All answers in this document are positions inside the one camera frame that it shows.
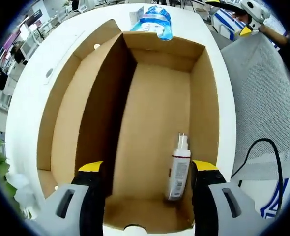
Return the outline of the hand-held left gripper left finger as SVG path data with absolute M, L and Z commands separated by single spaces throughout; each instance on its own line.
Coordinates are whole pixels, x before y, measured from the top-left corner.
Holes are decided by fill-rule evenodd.
M 55 190 L 37 217 L 40 236 L 102 236 L 105 207 L 103 161 L 79 168 L 70 184 Z

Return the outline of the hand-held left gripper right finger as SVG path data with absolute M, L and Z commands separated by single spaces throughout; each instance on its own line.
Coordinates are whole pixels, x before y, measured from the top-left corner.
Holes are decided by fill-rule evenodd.
M 197 236 L 257 236 L 261 217 L 254 201 L 237 185 L 226 182 L 208 162 L 191 164 L 192 205 Z

